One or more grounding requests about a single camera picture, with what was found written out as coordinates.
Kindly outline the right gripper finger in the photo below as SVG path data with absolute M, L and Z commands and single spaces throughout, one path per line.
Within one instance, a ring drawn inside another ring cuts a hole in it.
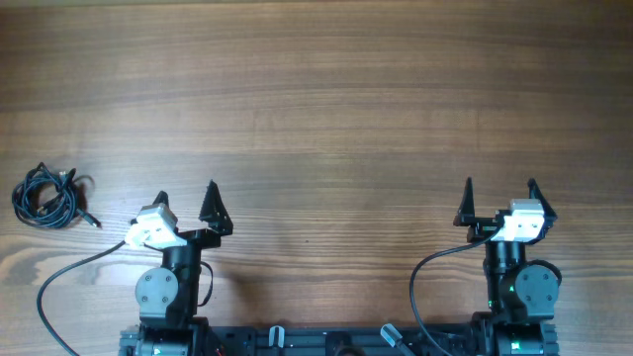
M 471 177 L 465 182 L 462 201 L 453 220 L 455 226 L 471 226 L 476 223 L 474 189 Z
M 540 191 L 536 180 L 534 178 L 530 178 L 527 182 L 529 198 L 533 200 L 537 200 L 541 207 L 543 208 L 543 217 L 544 222 L 541 229 L 542 234 L 546 234 L 548 230 L 553 226 L 554 222 L 558 219 L 558 215 L 547 202 L 542 192 Z

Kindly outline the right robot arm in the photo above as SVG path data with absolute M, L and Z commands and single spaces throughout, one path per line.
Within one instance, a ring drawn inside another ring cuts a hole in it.
M 558 216 L 535 180 L 528 181 L 528 197 L 512 199 L 492 218 L 475 212 L 471 178 L 454 224 L 468 229 L 467 241 L 486 250 L 483 270 L 488 285 L 489 310 L 473 314 L 473 355 L 552 356 L 560 353 L 554 318 L 562 273 L 545 260 L 526 258 L 526 247 L 544 239 Z

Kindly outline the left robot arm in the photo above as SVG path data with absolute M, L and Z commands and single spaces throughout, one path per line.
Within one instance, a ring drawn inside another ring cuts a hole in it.
M 213 293 L 199 298 L 200 276 L 211 265 L 202 251 L 218 248 L 232 234 L 233 223 L 219 187 L 210 182 L 199 213 L 205 228 L 181 231 L 166 192 L 140 209 L 131 221 L 125 243 L 162 254 L 161 265 L 139 277 L 135 297 L 139 325 L 121 332 L 119 353 L 125 356 L 225 355 L 226 349 L 205 317 L 197 315 Z

